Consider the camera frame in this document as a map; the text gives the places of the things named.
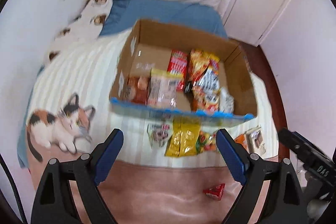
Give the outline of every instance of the yellow package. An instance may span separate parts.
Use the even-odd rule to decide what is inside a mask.
[[[166,157],[178,157],[180,154],[181,120],[173,121],[173,135],[171,136],[165,153]]]
[[[197,123],[181,123],[181,145],[179,157],[197,155],[196,142],[201,125]]]

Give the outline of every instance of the dark red floor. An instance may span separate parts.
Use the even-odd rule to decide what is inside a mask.
[[[241,45],[246,52],[252,71],[265,82],[276,129],[279,131],[281,128],[287,128],[285,110],[278,85],[263,50],[260,46],[254,47],[243,42],[241,42]],[[279,143],[279,159],[285,157],[289,158],[289,149]]]

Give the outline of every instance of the silver bolt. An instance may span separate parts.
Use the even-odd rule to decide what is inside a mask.
[[[85,154],[81,155],[82,160],[87,160],[89,157],[90,157],[90,154],[88,154],[88,153],[85,153]]]
[[[251,158],[252,160],[257,160],[257,159],[259,158],[259,156],[258,156],[258,154],[256,154],[256,153],[252,153],[252,154],[250,155],[250,158]]]
[[[53,165],[53,164],[56,163],[56,161],[57,161],[57,160],[56,160],[55,158],[52,158],[52,159],[49,160],[49,164]]]
[[[283,163],[287,164],[287,165],[290,165],[291,164],[291,160],[288,159],[288,158],[284,158],[283,159]]]

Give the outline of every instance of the blue blanket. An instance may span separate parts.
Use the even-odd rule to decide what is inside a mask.
[[[227,38],[221,17],[212,7],[168,0],[113,0],[110,15],[100,35],[121,32],[132,27],[140,18],[185,25]],[[25,141],[28,107],[17,143],[17,157],[21,168],[28,167]]]

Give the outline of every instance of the open cardboard box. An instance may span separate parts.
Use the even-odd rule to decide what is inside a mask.
[[[228,88],[235,99],[233,114],[203,111],[192,112],[191,100],[177,92],[175,109],[159,109],[123,101],[129,76],[150,76],[152,68],[167,71],[171,51],[190,53],[202,49],[220,58],[220,86]],[[188,27],[138,20],[120,54],[117,76],[110,91],[113,111],[141,118],[169,119],[172,117],[197,118],[203,124],[234,126],[257,116],[257,103],[246,56],[237,42],[194,30]]]

